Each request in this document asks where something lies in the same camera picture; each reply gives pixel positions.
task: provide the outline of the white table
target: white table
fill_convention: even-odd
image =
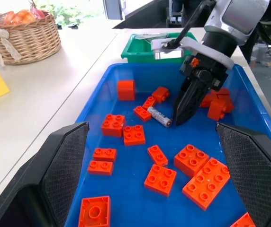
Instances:
[[[69,30],[61,33],[63,48],[54,56],[29,65],[0,68],[11,90],[0,98],[0,194],[50,133],[75,122],[107,67],[127,62],[120,55],[131,34],[179,31],[180,28],[111,30],[103,31],[103,39],[92,36],[84,40],[85,31]],[[198,40],[205,33],[203,28],[191,32]],[[239,48],[232,59],[244,68],[271,115]]]

